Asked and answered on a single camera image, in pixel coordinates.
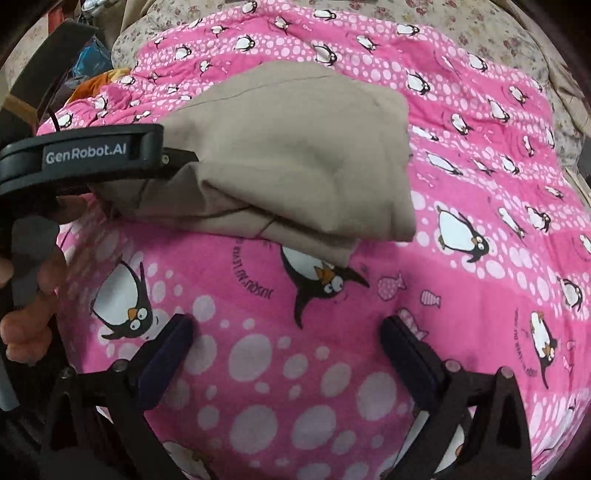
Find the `person's left hand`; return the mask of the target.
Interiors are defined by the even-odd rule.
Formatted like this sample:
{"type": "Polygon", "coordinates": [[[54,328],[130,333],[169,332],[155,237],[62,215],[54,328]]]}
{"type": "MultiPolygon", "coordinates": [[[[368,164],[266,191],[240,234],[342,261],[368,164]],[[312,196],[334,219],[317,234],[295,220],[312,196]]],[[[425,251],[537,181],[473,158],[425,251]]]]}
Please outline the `person's left hand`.
{"type": "MultiPolygon", "coordinates": [[[[82,197],[57,197],[58,207],[48,218],[58,225],[78,219],[86,210],[87,202],[82,197]]],[[[1,257],[1,288],[14,274],[12,263],[1,257]]],[[[52,254],[42,263],[37,273],[38,292],[32,303],[13,310],[1,319],[1,339],[7,346],[9,360],[34,365],[47,352],[52,332],[51,317],[57,312],[59,290],[67,276],[67,263],[60,248],[54,246],[52,254]]]]}

